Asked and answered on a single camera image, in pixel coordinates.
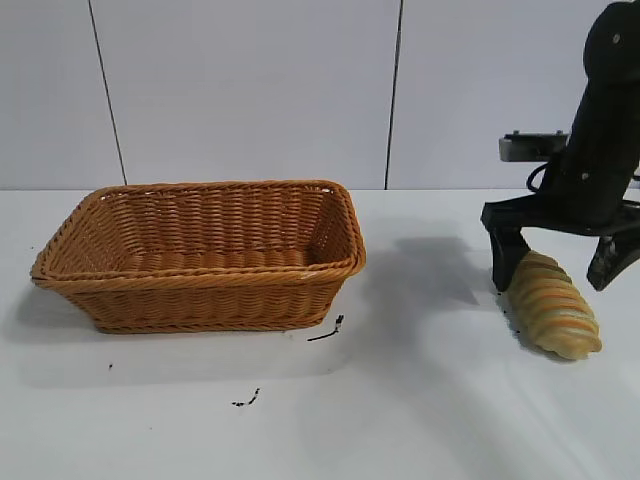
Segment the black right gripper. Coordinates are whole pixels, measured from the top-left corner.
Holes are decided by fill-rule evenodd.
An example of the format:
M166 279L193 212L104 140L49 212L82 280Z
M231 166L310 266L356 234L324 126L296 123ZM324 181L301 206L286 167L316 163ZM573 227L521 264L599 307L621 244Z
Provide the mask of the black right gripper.
M487 203L481 221L489 230L492 280L505 292L530 251L521 228L537 227L599 242L587 271L603 291L639 260L639 220L623 220L623 197L639 164L639 84L590 81L571 131L514 131L499 140L505 162L540 162L544 173L531 194Z

